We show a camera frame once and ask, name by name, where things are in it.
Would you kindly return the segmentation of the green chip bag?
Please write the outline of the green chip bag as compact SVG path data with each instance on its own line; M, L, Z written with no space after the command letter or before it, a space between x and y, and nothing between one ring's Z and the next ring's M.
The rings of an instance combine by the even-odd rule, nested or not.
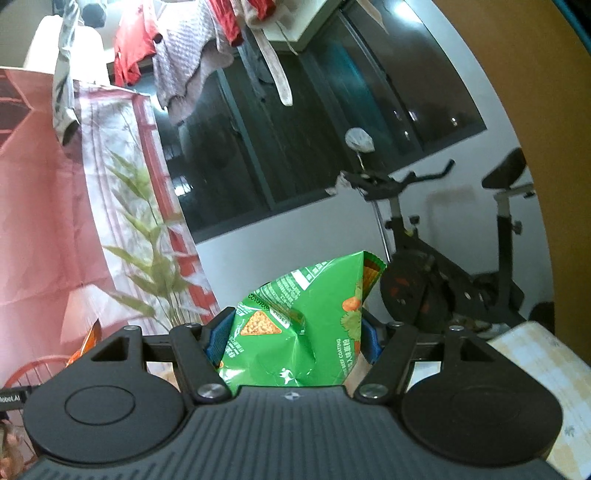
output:
M341 385L362 346L363 301L386 268L360 251L290 271L235 307L218 374L242 387Z

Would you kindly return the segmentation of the orange snack bag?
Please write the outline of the orange snack bag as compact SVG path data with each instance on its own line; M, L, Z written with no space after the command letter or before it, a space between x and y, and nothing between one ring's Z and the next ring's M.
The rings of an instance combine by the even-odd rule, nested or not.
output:
M102 327L100 320L96 319L89 331L87 332L84 340L82 341L81 347L76 350L66 361L65 367L70 366L72 363L77 361L81 356L85 355L88 351L93 349L102 340Z

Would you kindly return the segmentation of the black exercise bike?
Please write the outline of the black exercise bike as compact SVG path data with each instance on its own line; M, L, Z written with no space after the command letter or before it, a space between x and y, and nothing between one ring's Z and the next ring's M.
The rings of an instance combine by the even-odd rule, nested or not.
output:
M433 334L461 320L515 327L525 321L520 313L524 293L513 280L513 237L522 233L522 223L513 220L510 199L536 195L532 183L514 185L527 167L524 152L520 147L510 151L481 181L483 188L496 192L498 269L478 275L426 243L419 235L418 215L409 218L408 230L400 205L401 193L408 187L443 179L454 166L451 159L438 173L411 171L401 180L346 171L339 179L360 192L363 200L375 200L380 206L392 256L381 275L380 293L393 320Z

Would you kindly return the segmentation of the white plastic bag on pole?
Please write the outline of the white plastic bag on pole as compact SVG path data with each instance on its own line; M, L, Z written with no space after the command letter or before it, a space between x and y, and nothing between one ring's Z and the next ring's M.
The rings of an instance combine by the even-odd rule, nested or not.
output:
M363 130L363 128L355 127L346 131L345 135L346 145L356 153L372 153L375 151L375 144L373 137Z

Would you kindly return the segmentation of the dark window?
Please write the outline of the dark window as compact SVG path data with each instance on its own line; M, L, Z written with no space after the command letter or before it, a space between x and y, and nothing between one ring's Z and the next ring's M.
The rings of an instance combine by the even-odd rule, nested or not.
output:
M391 173L481 133L484 120L431 32L404 1L380 21L343 2L300 54L280 54L284 106L252 42L209 74L186 119L154 109L188 228L204 241L325 199L358 162L346 131L365 129L371 170Z

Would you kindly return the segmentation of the hanging laundry clothes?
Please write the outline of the hanging laundry clothes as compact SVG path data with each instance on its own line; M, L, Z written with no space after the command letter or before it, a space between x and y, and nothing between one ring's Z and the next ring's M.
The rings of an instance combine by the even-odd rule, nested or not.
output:
M245 38L252 36L280 102L290 106L290 83L266 29L286 32L304 6L303 1L132 1L120 15L107 75L116 86L131 87L140 80L141 62L150 60L157 102L171 123L178 125L194 109L207 78L228 67L245 45ZM62 24L53 75L52 122L59 142L66 145L80 124L72 75L76 29L103 27L107 4L60 1L57 8Z

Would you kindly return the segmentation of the wooden door panel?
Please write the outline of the wooden door panel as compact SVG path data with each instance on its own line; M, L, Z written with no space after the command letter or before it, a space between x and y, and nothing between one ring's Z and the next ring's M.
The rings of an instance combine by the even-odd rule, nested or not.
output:
M552 1L440 1L524 150L554 278L556 334L590 359L590 54Z

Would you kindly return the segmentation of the red printed wall curtain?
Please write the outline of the red printed wall curtain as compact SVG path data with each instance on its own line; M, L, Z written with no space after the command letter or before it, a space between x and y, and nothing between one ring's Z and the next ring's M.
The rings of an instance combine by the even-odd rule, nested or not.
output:
M171 178L151 99L78 83L52 125L52 78L1 72L1 383L42 383L93 325L147 335L219 307Z

